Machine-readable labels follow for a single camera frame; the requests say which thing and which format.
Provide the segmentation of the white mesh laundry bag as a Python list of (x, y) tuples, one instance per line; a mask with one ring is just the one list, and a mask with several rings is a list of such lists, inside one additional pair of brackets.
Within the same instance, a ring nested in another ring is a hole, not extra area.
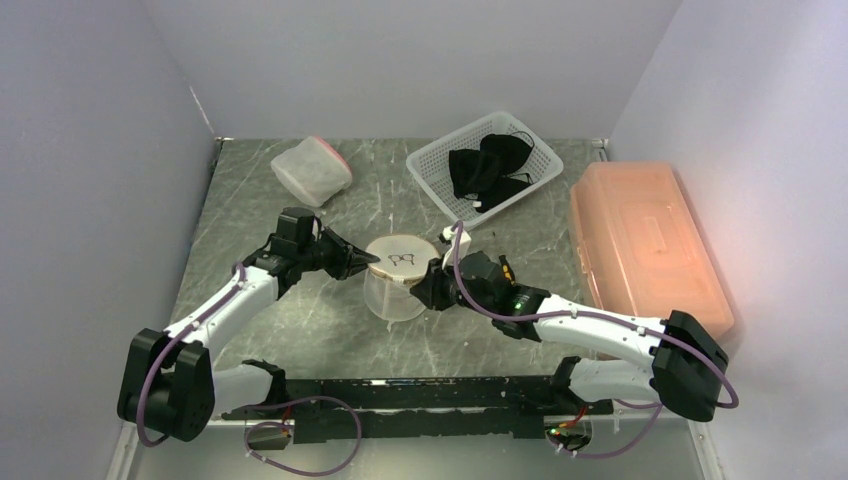
[(420, 315), (425, 306), (411, 288), (423, 280), (429, 261), (439, 258), (436, 247), (418, 236), (393, 234), (376, 238), (366, 251), (380, 258), (365, 272), (363, 299), (369, 310), (387, 322)]

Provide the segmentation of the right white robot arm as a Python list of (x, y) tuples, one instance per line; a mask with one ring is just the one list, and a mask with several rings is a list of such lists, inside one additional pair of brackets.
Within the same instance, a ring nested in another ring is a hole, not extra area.
[(689, 313), (638, 317), (581, 305), (517, 282), (504, 257), (493, 261), (483, 252), (456, 262), (429, 261), (410, 292), (429, 310), (470, 309), (514, 339), (572, 344), (602, 354), (600, 360), (562, 361), (550, 392), (564, 415), (596, 401), (634, 400), (710, 422), (717, 409), (739, 404), (725, 375), (727, 354)]

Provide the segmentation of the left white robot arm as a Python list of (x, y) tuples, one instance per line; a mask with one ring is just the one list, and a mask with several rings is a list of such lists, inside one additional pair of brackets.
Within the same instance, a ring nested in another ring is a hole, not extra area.
[(279, 417), (290, 400), (282, 368), (246, 360), (214, 372), (214, 360), (304, 274), (323, 271), (343, 281), (379, 260), (324, 226), (313, 211), (285, 208), (265, 243), (237, 263), (200, 307), (163, 330), (145, 328), (134, 336), (118, 416), (135, 424), (147, 447), (169, 438), (191, 441), (211, 418), (242, 408), (264, 420)]

